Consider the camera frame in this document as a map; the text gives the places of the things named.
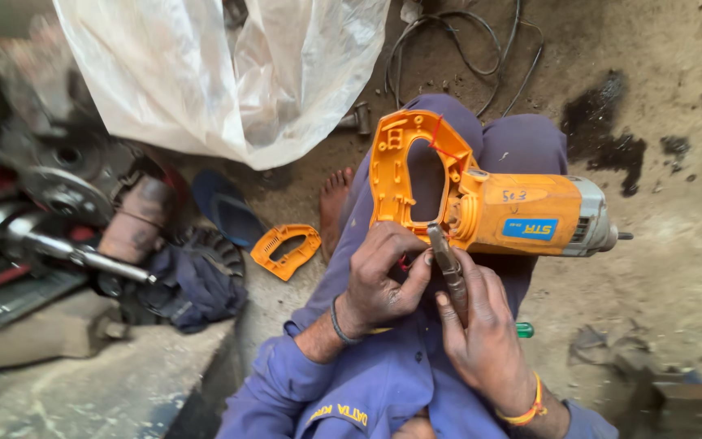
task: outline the blue trousers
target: blue trousers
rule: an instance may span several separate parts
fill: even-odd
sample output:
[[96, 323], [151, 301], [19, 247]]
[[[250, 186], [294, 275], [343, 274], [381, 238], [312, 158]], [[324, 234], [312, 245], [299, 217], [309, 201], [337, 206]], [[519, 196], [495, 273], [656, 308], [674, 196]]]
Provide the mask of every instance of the blue trousers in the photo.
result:
[[[567, 139], [547, 117], [535, 114], [511, 115], [483, 126], [473, 113], [448, 95], [420, 95], [406, 109], [425, 109], [443, 115], [449, 125], [473, 148], [481, 169], [497, 174], [567, 173]], [[416, 204], [411, 208], [415, 221], [430, 221], [437, 216], [443, 193], [444, 171], [438, 154], [420, 139], [411, 145], [408, 171]], [[364, 241], [373, 214], [373, 197], [368, 181], [370, 153], [356, 171], [340, 217], [340, 240], [329, 261], [324, 278], [304, 308], [292, 316], [300, 330], [312, 324], [329, 308], [331, 300], [346, 290], [349, 259]], [[513, 254], [473, 254], [478, 265], [494, 270], [502, 279], [514, 318], [530, 286], [537, 256]], [[434, 294], [428, 287], [425, 295]]]

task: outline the bare foot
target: bare foot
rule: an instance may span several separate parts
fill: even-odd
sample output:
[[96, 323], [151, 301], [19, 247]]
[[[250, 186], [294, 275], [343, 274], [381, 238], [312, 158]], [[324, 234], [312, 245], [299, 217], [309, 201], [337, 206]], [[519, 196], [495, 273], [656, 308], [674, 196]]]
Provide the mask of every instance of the bare foot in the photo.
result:
[[346, 202], [351, 182], [353, 181], [353, 170], [346, 168], [344, 171], [333, 173], [321, 186], [321, 195], [318, 198], [319, 213], [319, 235], [321, 235], [321, 255], [326, 263], [335, 252], [340, 239], [340, 211], [343, 203]]

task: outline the hand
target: hand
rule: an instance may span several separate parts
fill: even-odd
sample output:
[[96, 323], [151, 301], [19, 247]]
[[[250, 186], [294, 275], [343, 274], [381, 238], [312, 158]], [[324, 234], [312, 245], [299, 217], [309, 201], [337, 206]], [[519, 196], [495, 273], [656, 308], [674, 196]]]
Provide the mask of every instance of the hand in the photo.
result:
[[[405, 252], [421, 251], [400, 285], [387, 276]], [[375, 325], [411, 314], [430, 281], [432, 250], [403, 226], [375, 223], [351, 256], [348, 290], [336, 303], [338, 325], [347, 337], [357, 338]]]
[[448, 295], [440, 291], [436, 299], [446, 354], [459, 376], [503, 415], [522, 415], [535, 401], [536, 380], [525, 362], [502, 281], [467, 252], [453, 251], [467, 285], [468, 326], [463, 330]]

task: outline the blue flip-flop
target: blue flip-flop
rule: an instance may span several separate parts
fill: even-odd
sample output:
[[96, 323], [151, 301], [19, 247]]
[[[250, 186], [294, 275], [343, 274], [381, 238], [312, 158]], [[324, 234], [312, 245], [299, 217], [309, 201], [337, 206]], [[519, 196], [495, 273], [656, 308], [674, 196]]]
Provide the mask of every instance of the blue flip-flop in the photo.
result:
[[191, 193], [202, 214], [235, 245], [250, 252], [267, 231], [242, 192], [225, 176], [202, 170], [191, 182]]

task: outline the dirt floor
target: dirt floor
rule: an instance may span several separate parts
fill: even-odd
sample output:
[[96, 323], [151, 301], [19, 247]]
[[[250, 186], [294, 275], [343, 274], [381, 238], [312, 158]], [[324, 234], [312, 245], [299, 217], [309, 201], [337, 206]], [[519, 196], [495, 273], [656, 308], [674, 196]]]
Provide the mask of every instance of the dirt floor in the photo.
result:
[[[400, 5], [392, 2], [383, 54], [390, 53], [404, 28]], [[450, 5], [444, 2], [441, 9]], [[502, 41], [507, 39], [513, 2], [472, 2], [469, 9], [485, 18]], [[537, 328], [535, 338], [523, 345], [551, 390], [613, 420], [626, 403], [626, 388], [617, 385], [622, 380], [596, 365], [568, 365], [570, 342], [581, 327], [613, 330], [633, 318], [645, 328], [641, 337], [658, 364], [697, 367], [702, 374], [702, 1], [540, 0], [526, 2], [523, 11], [541, 27], [546, 45], [512, 114], [538, 113], [560, 124], [566, 103], [614, 70], [622, 73], [626, 93], [611, 134], [633, 135], [647, 145], [633, 196], [622, 196], [625, 170], [590, 171], [586, 161], [570, 166], [571, 174], [605, 187], [613, 220], [636, 238], [589, 259], [542, 258], [519, 318]], [[462, 20], [454, 19], [453, 27], [469, 58], [490, 65], [489, 36]], [[537, 50], [537, 32], [529, 27], [520, 32], [505, 83], [482, 121], [501, 115]], [[405, 100], [420, 89], [442, 92], [444, 80], [449, 93], [469, 108], [479, 109], [488, 98], [490, 85], [463, 65], [443, 29], [425, 30], [409, 41], [405, 53]], [[391, 95], [376, 93], [383, 90], [381, 61], [359, 98], [370, 103], [375, 119], [395, 109]], [[668, 136], [687, 137], [691, 145], [677, 172], [672, 172], [676, 158], [664, 154], [660, 144]], [[276, 173], [276, 179], [280, 174], [291, 178], [280, 191], [259, 185], [256, 174], [235, 164], [219, 167], [247, 184], [250, 204], [266, 221], [317, 226], [320, 183], [333, 170], [357, 166], [369, 142], [331, 135], [287, 173]], [[247, 267], [251, 303], [240, 336], [249, 362], [257, 346], [279, 334], [288, 315], [305, 303], [325, 265], [316, 256], [288, 283], [250, 260]]]

